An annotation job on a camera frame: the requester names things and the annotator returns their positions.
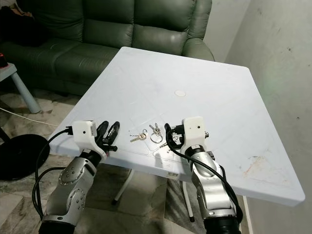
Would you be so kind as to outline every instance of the white wall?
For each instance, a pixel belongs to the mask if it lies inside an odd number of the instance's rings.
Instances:
[[[307,234],[312,220],[312,1],[252,0],[227,63],[249,67],[306,200],[249,199],[255,234]]]
[[[218,62],[224,62],[250,0],[212,0],[204,42]]]

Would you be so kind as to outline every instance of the small white table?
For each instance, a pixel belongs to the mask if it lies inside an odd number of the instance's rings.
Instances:
[[[19,90],[21,96],[26,102],[28,109],[31,113],[37,113],[41,110],[38,103],[35,101],[34,97],[31,95],[21,78],[17,73],[17,69],[14,64],[9,63],[8,66],[0,69],[0,81],[11,76],[13,82],[15,83],[17,89]]]
[[[298,178],[253,77],[246,67],[123,47],[52,134],[75,120],[120,122],[105,163],[191,181],[188,163],[149,138],[130,143],[155,122],[179,125],[203,116],[206,145],[239,195],[289,206],[305,199]],[[52,152],[78,156],[72,136],[51,143]]]

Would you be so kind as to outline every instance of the key ring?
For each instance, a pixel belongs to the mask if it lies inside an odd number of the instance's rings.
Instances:
[[[161,140],[160,140],[160,141],[153,140],[153,139],[152,139],[152,136],[153,136],[153,135],[156,135],[157,137],[159,137],[159,136],[160,136],[160,137],[161,137]],[[163,137],[162,137],[162,134],[152,133],[152,134],[151,134],[151,136],[150,136],[150,139],[151,139],[151,141],[152,141],[152,142],[154,142],[154,143],[158,144],[158,143],[162,142]]]

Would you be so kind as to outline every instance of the tiled floor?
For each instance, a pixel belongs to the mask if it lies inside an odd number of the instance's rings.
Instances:
[[[34,120],[58,125],[79,100],[76,96],[62,97],[42,90],[35,90],[33,94],[42,108],[42,112],[38,114],[29,113],[17,94],[0,93],[0,107]],[[27,133],[49,137],[56,128],[3,111],[0,111],[0,126],[10,137]],[[71,160],[65,156],[50,155],[40,171],[54,166],[67,166]],[[172,180],[167,182],[165,178],[146,173],[135,172],[119,203],[111,205],[128,172],[129,169],[121,167],[99,165],[75,233],[205,233],[192,184],[188,185],[188,191],[194,208],[195,223],[189,222],[179,183]],[[57,184],[58,175],[59,172],[53,171],[42,179],[40,187],[43,206]],[[31,201],[33,184],[34,175],[17,181],[0,181],[0,233],[38,232],[40,220]],[[246,234],[248,231],[244,229],[242,233]]]

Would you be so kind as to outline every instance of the white power cable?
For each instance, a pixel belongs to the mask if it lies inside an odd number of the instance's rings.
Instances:
[[[7,110],[5,110],[5,109],[3,109],[3,108],[1,108],[1,107],[0,107],[0,110],[3,110],[3,111],[5,111],[5,112],[7,112],[7,113],[13,114],[13,115],[15,115],[15,116],[19,116],[19,117],[21,117],[21,118],[25,118],[25,119],[27,119],[27,120],[30,120],[30,121],[33,121],[33,122],[36,122],[36,123],[44,123],[44,124],[47,124],[47,125],[50,125],[50,126],[57,127],[57,125],[54,125],[54,124],[51,124],[51,123],[45,123],[45,122],[41,122],[41,121],[38,121],[38,120],[30,119],[30,118],[27,118],[27,117],[24,117],[24,116],[20,116],[20,115],[18,115],[18,114],[13,113],[13,112],[7,111]]]

